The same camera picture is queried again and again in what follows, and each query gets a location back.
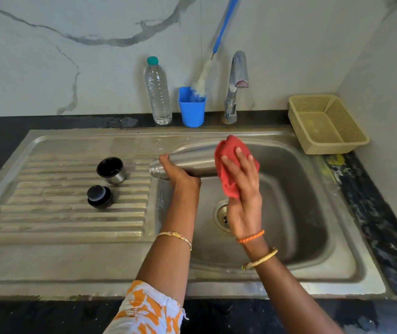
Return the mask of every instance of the beige plastic basket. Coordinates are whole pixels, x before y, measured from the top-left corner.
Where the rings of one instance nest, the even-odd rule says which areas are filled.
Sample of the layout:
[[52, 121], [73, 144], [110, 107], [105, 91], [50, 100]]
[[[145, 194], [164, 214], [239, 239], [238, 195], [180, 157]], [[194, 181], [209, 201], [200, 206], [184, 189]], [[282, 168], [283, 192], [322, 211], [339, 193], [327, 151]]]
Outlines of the beige plastic basket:
[[296, 95], [288, 102], [288, 117], [306, 154], [345, 154], [370, 141], [335, 95]]

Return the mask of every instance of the hand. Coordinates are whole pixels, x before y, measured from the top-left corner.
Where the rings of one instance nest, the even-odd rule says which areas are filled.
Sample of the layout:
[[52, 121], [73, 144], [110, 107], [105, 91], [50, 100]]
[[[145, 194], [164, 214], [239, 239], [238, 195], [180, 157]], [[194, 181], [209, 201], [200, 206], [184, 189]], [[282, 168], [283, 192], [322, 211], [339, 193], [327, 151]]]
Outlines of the hand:
[[240, 240], [254, 236], [262, 230], [262, 196], [259, 192], [259, 174], [251, 155], [246, 158], [240, 148], [235, 149], [240, 160], [240, 169], [228, 157], [222, 162], [240, 190], [240, 199], [229, 198], [227, 208], [228, 224], [235, 237]]
[[169, 176], [171, 184], [175, 187], [177, 184], [187, 184], [187, 185], [198, 185], [200, 187], [202, 181], [200, 178], [192, 177], [188, 175], [181, 167], [173, 164], [169, 160], [168, 154], [163, 154], [158, 157], [160, 163], [166, 171], [166, 174]]

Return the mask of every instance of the orange and white sleeve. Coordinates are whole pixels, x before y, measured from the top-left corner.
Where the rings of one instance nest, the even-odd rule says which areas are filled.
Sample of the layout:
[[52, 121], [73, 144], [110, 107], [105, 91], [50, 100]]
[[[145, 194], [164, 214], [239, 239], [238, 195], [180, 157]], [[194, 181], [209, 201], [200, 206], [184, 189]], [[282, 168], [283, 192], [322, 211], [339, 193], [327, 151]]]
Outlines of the orange and white sleeve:
[[136, 280], [105, 334], [178, 334], [185, 310], [174, 299]]

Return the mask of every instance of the plastic water bottle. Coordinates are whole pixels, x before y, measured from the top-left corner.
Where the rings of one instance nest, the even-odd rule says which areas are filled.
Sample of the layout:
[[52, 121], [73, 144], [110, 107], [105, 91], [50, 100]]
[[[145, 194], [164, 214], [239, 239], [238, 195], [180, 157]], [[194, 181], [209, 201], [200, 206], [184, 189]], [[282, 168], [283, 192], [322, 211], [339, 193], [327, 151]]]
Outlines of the plastic water bottle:
[[172, 121], [166, 73], [158, 64], [156, 56], [148, 57], [144, 81], [149, 94], [152, 116], [157, 124], [166, 125]]

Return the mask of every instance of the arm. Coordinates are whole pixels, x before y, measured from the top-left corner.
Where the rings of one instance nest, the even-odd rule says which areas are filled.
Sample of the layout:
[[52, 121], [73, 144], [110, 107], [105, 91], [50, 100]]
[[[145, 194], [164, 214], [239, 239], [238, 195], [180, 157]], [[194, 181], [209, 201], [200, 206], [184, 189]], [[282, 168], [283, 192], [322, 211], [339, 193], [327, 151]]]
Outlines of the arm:
[[[222, 161], [239, 186], [241, 199], [230, 198], [228, 222], [237, 239], [244, 239], [262, 230], [262, 197], [259, 192], [259, 174], [249, 156], [248, 159], [236, 149], [242, 169], [227, 157]], [[263, 237], [243, 244], [251, 262], [263, 258], [270, 249]], [[305, 291], [290, 271], [272, 257], [255, 267], [274, 308], [290, 334], [325, 334], [342, 331]]]
[[[178, 232], [192, 243], [201, 181], [172, 164], [167, 154], [160, 156], [160, 162], [173, 185], [172, 202], [160, 231]], [[174, 236], [159, 236], [136, 279], [148, 283], [183, 306], [189, 259], [190, 246], [186, 241]]]

